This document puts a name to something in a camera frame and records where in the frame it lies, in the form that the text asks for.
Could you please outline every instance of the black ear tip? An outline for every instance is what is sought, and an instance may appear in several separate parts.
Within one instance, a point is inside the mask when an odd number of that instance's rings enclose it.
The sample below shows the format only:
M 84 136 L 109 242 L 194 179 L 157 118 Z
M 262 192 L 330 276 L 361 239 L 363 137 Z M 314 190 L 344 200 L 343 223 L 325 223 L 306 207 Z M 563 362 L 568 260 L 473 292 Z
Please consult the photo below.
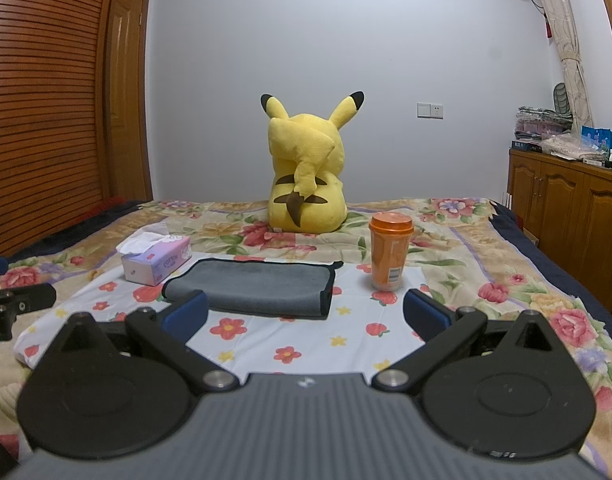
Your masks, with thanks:
M 265 107 L 268 104 L 268 99 L 270 99 L 272 97 L 272 95 L 270 94 L 263 94 L 262 95 L 262 108 L 263 111 L 265 112 Z
M 363 92 L 355 92 L 354 94 L 350 94 L 350 97 L 353 98 L 353 101 L 355 101 L 355 107 L 359 110 L 363 104 Z

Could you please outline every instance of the pink tissue box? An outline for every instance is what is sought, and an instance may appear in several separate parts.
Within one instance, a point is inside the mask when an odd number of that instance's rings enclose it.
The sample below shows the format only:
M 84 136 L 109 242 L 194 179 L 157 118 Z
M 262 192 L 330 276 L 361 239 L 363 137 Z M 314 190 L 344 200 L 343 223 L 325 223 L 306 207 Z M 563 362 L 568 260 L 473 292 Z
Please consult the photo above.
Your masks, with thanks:
M 190 256 L 190 237 L 179 236 L 169 242 L 157 242 L 142 254 L 125 254 L 122 265 L 128 282 L 155 286 Z

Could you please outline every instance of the gray microfiber towel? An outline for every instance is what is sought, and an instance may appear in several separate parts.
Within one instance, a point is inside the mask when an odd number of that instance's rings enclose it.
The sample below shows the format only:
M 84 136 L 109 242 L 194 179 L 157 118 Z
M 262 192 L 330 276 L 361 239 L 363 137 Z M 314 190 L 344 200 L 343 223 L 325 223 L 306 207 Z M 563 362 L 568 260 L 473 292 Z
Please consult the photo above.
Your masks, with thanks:
M 202 290 L 209 308 L 254 316 L 326 319 L 335 269 L 329 265 L 206 258 L 164 285 L 166 301 Z

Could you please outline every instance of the yellow plush toy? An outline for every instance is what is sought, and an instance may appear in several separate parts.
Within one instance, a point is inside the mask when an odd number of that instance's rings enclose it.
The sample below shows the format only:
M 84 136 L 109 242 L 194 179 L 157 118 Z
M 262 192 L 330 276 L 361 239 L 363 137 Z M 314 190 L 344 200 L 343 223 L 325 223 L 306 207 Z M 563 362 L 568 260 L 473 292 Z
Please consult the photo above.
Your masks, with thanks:
M 334 231 L 345 220 L 348 210 L 337 178 L 344 162 L 339 130 L 362 102 L 363 92 L 355 92 L 326 120 L 310 114 L 289 117 L 277 98 L 262 95 L 275 169 L 268 201 L 271 227 L 320 234 Z

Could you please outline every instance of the bottle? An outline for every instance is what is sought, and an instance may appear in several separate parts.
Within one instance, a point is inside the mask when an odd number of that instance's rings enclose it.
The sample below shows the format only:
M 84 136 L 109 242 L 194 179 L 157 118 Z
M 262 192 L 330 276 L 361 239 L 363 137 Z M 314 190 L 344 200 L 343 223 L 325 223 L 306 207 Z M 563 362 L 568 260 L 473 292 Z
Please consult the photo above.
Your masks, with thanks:
M 377 290 L 396 290 L 402 285 L 413 219 L 394 212 L 372 216 L 368 225 L 372 239 L 372 285 Z

